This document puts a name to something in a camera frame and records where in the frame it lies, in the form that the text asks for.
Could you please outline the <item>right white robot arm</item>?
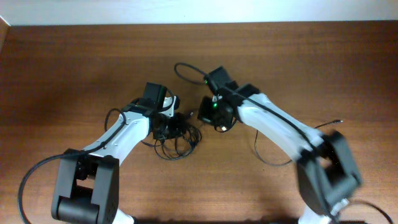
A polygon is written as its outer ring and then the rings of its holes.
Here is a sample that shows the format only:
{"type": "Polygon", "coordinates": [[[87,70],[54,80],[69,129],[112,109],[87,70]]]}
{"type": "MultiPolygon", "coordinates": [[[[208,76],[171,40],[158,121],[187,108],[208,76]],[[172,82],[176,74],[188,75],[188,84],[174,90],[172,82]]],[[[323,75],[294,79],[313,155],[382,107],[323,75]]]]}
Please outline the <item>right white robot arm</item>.
{"type": "Polygon", "coordinates": [[[198,119],[224,133],[236,122],[256,129],[295,163],[306,204],[299,223],[337,223],[339,212],[363,183],[345,137],[325,134],[287,114],[252,84],[238,86],[223,67],[204,73],[212,97],[202,99],[198,119]]]}

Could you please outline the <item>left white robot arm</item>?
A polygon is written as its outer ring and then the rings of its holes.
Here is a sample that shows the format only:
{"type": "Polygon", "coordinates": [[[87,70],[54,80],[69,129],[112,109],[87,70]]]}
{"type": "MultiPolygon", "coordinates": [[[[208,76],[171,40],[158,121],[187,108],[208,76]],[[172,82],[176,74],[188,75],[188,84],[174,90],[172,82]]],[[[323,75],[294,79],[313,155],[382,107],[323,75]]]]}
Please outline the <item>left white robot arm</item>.
{"type": "Polygon", "coordinates": [[[119,207],[119,168],[148,135],[165,142],[183,134],[179,103],[166,86],[147,83],[141,98],[115,109],[118,119],[99,139],[60,155],[52,217],[66,223],[135,223],[119,207]]]}

